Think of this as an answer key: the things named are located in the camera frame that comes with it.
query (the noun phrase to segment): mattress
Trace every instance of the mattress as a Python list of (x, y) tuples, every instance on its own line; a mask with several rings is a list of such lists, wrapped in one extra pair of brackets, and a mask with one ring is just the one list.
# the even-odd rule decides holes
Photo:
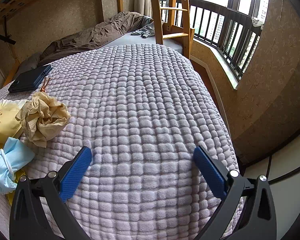
[[(46, 92), (67, 105), (69, 124), (25, 167), (44, 177), (83, 146), (93, 160), (67, 205), (91, 239), (194, 239), (220, 199), (193, 163), (197, 145), (238, 170), (226, 126), (188, 59), (158, 44), (103, 47), (52, 63)], [(30, 99), (32, 92), (0, 99)], [(61, 233), (41, 198), (55, 234)], [(243, 202), (224, 236), (237, 223)], [(10, 206), (0, 195), (0, 231)]]
[[(155, 36), (142, 38), (140, 35), (131, 35), (131, 33), (126, 33), (122, 37), (117, 38), (114, 41), (111, 41), (110, 43), (104, 45), (104, 48), (112, 47), (112, 46), (120, 46), (120, 45), (126, 45), (126, 44), (156, 44), (155, 42)], [(183, 46), (176, 42), (174, 39), (165, 39), (163, 40), (163, 45), (174, 49), (175, 51), (182, 54)]]

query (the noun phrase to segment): balcony railing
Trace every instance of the balcony railing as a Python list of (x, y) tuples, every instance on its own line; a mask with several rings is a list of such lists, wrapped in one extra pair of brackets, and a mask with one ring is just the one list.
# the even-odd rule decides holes
[[(215, 3), (189, 0), (189, 4), (194, 37), (215, 47), (240, 80), (258, 44), (261, 27), (252, 25), (251, 16)], [(176, 7), (180, 6), (181, 0), (177, 0)], [(175, 25), (182, 25), (178, 11)]]

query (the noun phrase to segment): brown duvet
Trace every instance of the brown duvet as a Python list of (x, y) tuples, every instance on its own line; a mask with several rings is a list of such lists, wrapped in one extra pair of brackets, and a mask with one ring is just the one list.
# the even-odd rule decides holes
[(136, 12), (120, 12), (112, 18), (78, 33), (53, 41), (40, 56), (37, 66), (79, 52), (98, 49), (144, 25), (145, 17)]

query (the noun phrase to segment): light blue face mask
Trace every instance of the light blue face mask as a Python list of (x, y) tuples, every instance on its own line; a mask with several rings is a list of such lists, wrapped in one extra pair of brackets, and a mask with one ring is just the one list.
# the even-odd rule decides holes
[(0, 149), (0, 193), (7, 194), (16, 189), (15, 172), (34, 158), (32, 152), (19, 139), (9, 137)]

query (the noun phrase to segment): window sill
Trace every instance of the window sill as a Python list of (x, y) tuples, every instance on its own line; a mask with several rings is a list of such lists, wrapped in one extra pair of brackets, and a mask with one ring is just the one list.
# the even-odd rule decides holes
[(210, 46), (210, 45), (208, 45), (208, 44), (206, 44), (206, 43), (204, 43), (204, 42), (202, 42), (202, 41), (200, 41), (200, 40), (198, 40), (198, 39), (196, 39), (196, 38), (194, 38), (194, 41), (202, 44), (203, 46), (208, 47), (211, 50), (211, 52), (213, 53), (213, 55), (219, 61), (219, 63), (221, 65), (223, 71), (225, 72), (226, 76), (228, 77), (228, 80), (229, 80), (232, 88), (234, 90), (236, 90), (237, 89), (237, 85), (238, 85), (238, 81), (237, 81), (236, 77), (234, 76), (234, 74), (232, 73), (230, 67), (226, 63), (225, 59), (220, 55), (220, 53), (217, 51), (217, 49), (214, 48), (214, 47), (212, 47), (212, 46)]

